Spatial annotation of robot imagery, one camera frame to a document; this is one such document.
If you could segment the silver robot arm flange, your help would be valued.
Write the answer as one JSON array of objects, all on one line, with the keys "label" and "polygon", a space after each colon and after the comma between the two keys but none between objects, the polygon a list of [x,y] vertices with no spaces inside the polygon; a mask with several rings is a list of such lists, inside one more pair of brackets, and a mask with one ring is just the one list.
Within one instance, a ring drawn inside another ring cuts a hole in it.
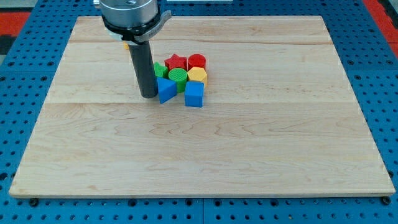
[{"label": "silver robot arm flange", "polygon": [[156,0],[93,0],[109,35],[130,45],[141,45],[160,32],[172,18]]}]

